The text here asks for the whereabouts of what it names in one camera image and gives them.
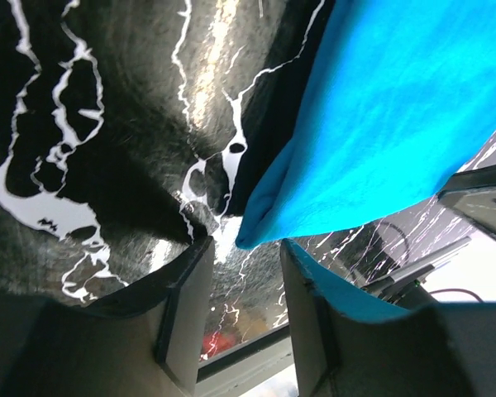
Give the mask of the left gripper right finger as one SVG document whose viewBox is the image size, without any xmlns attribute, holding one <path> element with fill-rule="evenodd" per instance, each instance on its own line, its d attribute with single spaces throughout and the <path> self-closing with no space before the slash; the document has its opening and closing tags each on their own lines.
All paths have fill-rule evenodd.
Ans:
<svg viewBox="0 0 496 397">
<path fill-rule="evenodd" d="M 280 247 L 302 396 L 496 396 L 496 303 L 408 310 Z"/>
</svg>

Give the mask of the blue t shirt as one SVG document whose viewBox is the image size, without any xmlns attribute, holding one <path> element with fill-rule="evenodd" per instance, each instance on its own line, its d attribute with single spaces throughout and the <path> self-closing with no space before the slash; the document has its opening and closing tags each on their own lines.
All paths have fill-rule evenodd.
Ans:
<svg viewBox="0 0 496 397">
<path fill-rule="evenodd" d="M 496 129 L 496 1 L 339 1 L 236 245 L 358 227 L 436 194 Z"/>
</svg>

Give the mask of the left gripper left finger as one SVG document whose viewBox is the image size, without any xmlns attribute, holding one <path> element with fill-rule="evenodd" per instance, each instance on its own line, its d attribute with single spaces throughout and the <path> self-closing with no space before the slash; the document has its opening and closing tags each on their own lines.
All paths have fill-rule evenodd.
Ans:
<svg viewBox="0 0 496 397">
<path fill-rule="evenodd" d="M 205 237 L 86 307 L 0 294 L 0 396 L 193 395 L 214 251 Z"/>
</svg>

